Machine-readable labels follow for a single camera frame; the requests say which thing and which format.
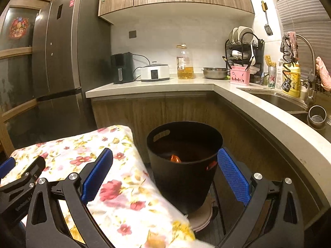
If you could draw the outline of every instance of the pink basket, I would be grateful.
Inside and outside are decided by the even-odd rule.
[[[249,71],[245,71],[246,67],[242,66],[231,66],[230,70],[230,83],[249,86]]]

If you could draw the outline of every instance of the refrigerator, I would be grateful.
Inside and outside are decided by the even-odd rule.
[[[96,129],[85,92],[113,82],[110,23],[99,0],[54,0],[35,21],[32,78],[41,140]]]

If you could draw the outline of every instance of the power cord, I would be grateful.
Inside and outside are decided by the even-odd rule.
[[[139,54],[133,54],[133,55],[134,55],[134,56],[141,56],[141,57],[144,57],[145,59],[148,60],[149,65],[151,64],[151,62],[149,61],[149,59],[148,59],[147,57],[145,57],[144,55],[139,55]],[[133,73],[132,73],[133,75],[134,75],[134,72],[135,72],[138,68],[142,68],[142,67],[137,67],[137,68],[135,68],[135,70],[134,70]],[[141,81],[141,80],[137,80],[140,76],[141,76],[141,75],[137,76],[137,78],[135,79],[135,81]]]

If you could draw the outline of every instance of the white ladle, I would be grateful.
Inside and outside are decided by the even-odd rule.
[[[256,59],[255,59],[254,52],[253,52],[252,42],[253,42],[253,40],[251,41],[251,50],[252,50],[252,56],[251,56],[252,63],[251,63],[251,66],[254,66],[254,64],[256,63]]]

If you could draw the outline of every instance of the slotted turner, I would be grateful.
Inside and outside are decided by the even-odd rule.
[[[273,35],[272,30],[269,26],[269,21],[268,21],[268,16],[267,16],[267,9],[268,9],[267,3],[263,2],[263,1],[262,1],[262,9],[265,13],[265,18],[267,19],[267,24],[265,24],[264,29],[268,36]]]

